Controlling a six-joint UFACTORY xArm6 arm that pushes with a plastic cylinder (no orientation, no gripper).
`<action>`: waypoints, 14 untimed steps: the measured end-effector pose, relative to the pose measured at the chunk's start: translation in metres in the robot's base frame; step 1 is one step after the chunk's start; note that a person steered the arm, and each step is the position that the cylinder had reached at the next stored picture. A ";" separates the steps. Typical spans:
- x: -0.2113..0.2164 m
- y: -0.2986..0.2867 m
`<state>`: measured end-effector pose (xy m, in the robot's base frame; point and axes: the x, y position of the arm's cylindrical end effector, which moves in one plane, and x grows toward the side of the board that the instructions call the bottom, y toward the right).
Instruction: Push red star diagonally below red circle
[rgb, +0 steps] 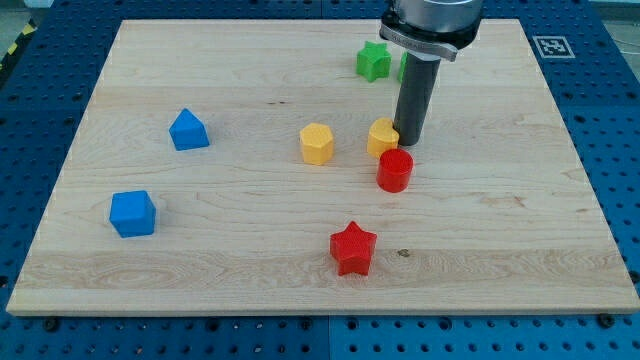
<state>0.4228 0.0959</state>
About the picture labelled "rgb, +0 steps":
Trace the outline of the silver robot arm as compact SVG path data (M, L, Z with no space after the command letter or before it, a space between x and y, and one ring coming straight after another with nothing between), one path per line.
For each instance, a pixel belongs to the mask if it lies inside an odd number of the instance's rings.
M475 39L483 0L391 0L379 36L419 60L454 62Z

